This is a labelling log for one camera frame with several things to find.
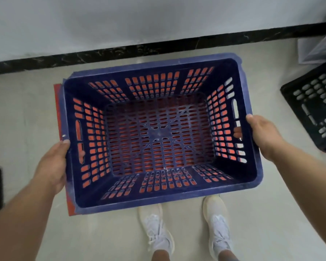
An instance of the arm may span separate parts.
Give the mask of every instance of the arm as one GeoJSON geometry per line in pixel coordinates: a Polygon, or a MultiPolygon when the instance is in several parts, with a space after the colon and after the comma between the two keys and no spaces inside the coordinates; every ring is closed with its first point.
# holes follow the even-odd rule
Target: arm
{"type": "Polygon", "coordinates": [[[30,183],[0,210],[0,260],[35,260],[54,196],[65,185],[70,141],[52,146],[30,183]]]}
{"type": "MultiPolygon", "coordinates": [[[[326,243],[326,165],[287,143],[274,124],[248,115],[253,138],[263,156],[274,162],[299,207],[326,243]]],[[[240,128],[235,137],[241,136],[240,128]]]]}

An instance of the blue plastic basket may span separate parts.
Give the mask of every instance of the blue plastic basket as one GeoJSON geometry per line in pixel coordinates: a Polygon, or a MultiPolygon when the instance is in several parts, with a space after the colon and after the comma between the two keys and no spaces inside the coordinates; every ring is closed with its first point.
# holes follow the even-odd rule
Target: blue plastic basket
{"type": "Polygon", "coordinates": [[[59,95],[75,213],[256,187],[241,59],[232,53],[80,71],[59,95]],[[242,127],[243,139],[233,137],[242,127]],[[86,155],[79,158],[79,151],[86,155]]]}

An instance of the person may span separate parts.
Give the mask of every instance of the person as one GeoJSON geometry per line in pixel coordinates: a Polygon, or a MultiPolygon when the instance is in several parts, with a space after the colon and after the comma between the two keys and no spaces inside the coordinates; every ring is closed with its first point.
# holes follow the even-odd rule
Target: person
{"type": "MultiPolygon", "coordinates": [[[[326,165],[286,142],[264,117],[248,114],[246,119],[262,155],[276,165],[299,207],[326,243],[326,165]]],[[[241,128],[234,129],[234,136],[242,137],[241,128]]],[[[65,185],[69,146],[69,140],[52,146],[30,183],[0,210],[0,261],[35,260],[53,198],[65,185]]],[[[161,205],[142,206],[138,211],[149,237],[152,261],[169,261],[175,245],[164,224],[161,205]]],[[[237,260],[231,248],[226,207],[218,195],[204,199],[203,214],[209,225],[211,256],[219,261],[237,260]]]]}

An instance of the white sneaker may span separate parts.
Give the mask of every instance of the white sneaker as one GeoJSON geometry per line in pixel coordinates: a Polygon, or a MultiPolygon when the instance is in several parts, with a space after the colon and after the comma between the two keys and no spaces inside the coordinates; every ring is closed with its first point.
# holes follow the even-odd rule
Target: white sneaker
{"type": "Polygon", "coordinates": [[[205,197],[203,214],[209,224],[209,250],[213,259],[218,260],[219,253],[231,250],[231,239],[228,228],[228,212],[219,195],[205,197]]]}
{"type": "Polygon", "coordinates": [[[171,233],[163,222],[161,204],[141,206],[138,208],[139,218],[148,236],[149,251],[166,250],[169,256],[175,250],[175,243],[171,233]]]}

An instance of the marble baseboard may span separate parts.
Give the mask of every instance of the marble baseboard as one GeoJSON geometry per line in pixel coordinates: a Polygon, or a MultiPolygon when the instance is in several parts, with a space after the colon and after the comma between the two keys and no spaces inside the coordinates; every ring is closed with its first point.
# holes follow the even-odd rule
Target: marble baseboard
{"type": "Polygon", "coordinates": [[[0,61],[0,74],[99,61],[110,61],[122,58],[158,55],[202,48],[320,35],[326,35],[326,23],[201,36],[199,38],[188,38],[140,45],[130,45],[126,47],[0,61]]]}

